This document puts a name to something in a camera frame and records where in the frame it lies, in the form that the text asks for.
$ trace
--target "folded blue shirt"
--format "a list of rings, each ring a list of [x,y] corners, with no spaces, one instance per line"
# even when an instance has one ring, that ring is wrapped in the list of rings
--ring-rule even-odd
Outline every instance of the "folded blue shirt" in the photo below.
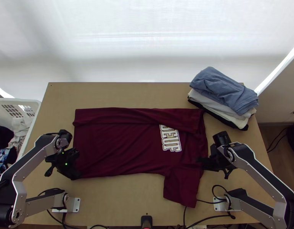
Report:
[[[257,94],[234,81],[213,67],[207,67],[196,75],[190,87],[200,94],[229,106],[238,115],[258,106]]]

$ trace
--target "wooden floor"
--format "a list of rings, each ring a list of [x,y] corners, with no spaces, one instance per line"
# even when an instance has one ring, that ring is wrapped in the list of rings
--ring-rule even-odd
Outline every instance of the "wooden floor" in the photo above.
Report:
[[[260,126],[261,135],[266,148],[279,132],[286,126]],[[286,185],[294,191],[294,152],[288,144],[287,138],[283,138],[278,146],[268,154],[273,172]],[[27,225],[22,224],[19,229],[62,229],[62,226]]]

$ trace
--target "folded white shirt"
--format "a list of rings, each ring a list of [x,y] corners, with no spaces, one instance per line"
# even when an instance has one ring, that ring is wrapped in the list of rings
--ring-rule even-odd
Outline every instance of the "folded white shirt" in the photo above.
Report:
[[[201,95],[199,92],[195,91],[194,89],[190,90],[190,92],[188,93],[188,98],[192,101],[201,103],[203,106],[207,106],[211,108],[212,110],[225,113],[228,116],[232,116],[242,121],[244,121],[246,118],[250,118],[253,114],[256,113],[256,109],[251,108],[249,111],[247,111],[246,113],[240,116],[236,112],[234,112],[230,107],[220,104],[217,101],[214,101],[210,98],[207,98]]]

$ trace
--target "white wall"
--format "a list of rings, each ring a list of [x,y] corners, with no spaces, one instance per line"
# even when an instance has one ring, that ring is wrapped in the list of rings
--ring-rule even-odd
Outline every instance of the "white wall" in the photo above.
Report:
[[[282,57],[149,57],[61,62],[30,58],[0,62],[0,87],[16,98],[42,101],[48,82],[190,82],[207,66],[255,89]]]
[[[259,95],[259,123],[294,121],[294,60]]]

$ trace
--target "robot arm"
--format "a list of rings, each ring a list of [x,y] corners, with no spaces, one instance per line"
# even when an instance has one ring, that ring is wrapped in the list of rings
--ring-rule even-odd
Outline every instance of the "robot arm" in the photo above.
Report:
[[[42,196],[27,198],[22,181],[45,159],[52,166],[45,173],[50,176],[54,167],[70,179],[77,179],[80,174],[74,169],[74,161],[79,156],[75,149],[65,151],[72,135],[66,130],[45,134],[35,142],[35,147],[20,160],[8,168],[0,178],[0,226],[14,228],[25,217],[46,209],[61,212],[78,212],[80,199],[71,198],[61,189],[49,189]]]
[[[276,201],[272,208],[247,195],[244,189],[224,194],[227,201],[217,204],[218,211],[239,210],[251,215],[269,229],[294,227],[294,192],[255,158],[254,152],[239,142],[231,143],[226,131],[213,136],[209,158],[199,158],[206,170],[223,170],[225,178],[236,168],[245,170]]]

